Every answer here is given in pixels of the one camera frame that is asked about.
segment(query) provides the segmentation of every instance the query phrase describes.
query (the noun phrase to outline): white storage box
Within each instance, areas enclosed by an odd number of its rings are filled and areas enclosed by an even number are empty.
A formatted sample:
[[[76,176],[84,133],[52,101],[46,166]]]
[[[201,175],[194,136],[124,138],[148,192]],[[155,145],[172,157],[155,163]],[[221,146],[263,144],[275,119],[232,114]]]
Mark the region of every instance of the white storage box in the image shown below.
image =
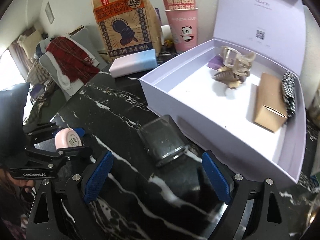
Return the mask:
[[[247,179],[272,178],[279,188],[298,182],[305,151],[306,115],[296,80],[296,115],[276,133],[253,123],[256,89],[263,72],[300,75],[305,51],[301,0],[219,0],[214,38],[143,76],[148,107],[170,114],[183,133]],[[251,75],[226,97],[208,62],[230,46],[255,51]]]

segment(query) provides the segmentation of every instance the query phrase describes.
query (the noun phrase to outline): black marble table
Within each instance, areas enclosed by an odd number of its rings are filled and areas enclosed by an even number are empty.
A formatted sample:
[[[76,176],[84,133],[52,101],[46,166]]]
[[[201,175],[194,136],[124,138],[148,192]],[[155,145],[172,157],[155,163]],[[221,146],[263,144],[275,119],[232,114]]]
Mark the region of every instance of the black marble table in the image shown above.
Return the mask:
[[[174,56],[162,53],[158,63]],[[138,79],[146,72],[113,79],[108,68],[75,94],[54,118],[64,128],[83,127],[83,142],[93,148],[95,158],[105,150],[115,157],[99,198],[90,204],[106,239],[207,239],[227,205],[217,199],[202,170],[200,157],[204,151],[190,142],[187,155],[156,168],[137,134],[142,125],[157,118],[147,109]],[[317,135],[317,128],[308,121],[299,182],[280,191],[291,239],[300,238],[311,203],[320,192],[308,178]],[[55,151],[53,140],[38,147]],[[59,177],[68,179],[83,169],[79,163],[68,163]],[[251,208],[252,201],[248,201],[235,240],[242,238]]]

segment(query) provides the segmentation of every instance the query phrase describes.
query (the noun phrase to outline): panda illustration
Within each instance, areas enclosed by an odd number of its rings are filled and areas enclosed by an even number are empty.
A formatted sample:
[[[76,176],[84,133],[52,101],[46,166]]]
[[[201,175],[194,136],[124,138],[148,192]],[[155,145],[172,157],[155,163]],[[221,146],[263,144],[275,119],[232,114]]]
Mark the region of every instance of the panda illustration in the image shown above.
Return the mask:
[[[182,27],[182,34],[180,35],[185,42],[189,42],[193,40],[194,36],[189,36],[192,34],[192,27],[187,26],[187,27]]]

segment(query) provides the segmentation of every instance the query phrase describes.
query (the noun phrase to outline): metal screw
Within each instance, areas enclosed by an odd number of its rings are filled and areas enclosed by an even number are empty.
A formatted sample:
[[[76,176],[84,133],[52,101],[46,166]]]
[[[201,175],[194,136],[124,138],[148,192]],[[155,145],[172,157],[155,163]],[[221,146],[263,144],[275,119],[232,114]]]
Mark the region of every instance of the metal screw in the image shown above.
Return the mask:
[[[236,174],[235,179],[241,181],[243,179],[241,174]]]
[[[266,182],[267,182],[269,185],[272,185],[272,184],[273,184],[273,180],[272,180],[272,179],[266,179]]]
[[[49,179],[44,179],[43,181],[42,181],[42,184],[43,185],[47,185],[49,183]]]
[[[73,180],[79,180],[81,178],[80,174],[75,174],[72,176]]]

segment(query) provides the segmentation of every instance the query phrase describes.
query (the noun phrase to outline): houndstooth scrunchie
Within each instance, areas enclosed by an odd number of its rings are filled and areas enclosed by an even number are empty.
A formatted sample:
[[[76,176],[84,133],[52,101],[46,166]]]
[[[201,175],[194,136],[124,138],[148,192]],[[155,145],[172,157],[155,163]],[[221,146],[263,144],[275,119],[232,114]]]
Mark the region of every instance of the houndstooth scrunchie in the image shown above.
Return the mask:
[[[292,117],[296,113],[296,100],[294,93],[295,80],[296,75],[289,71],[282,76],[282,97],[283,101],[286,103],[288,117]]]

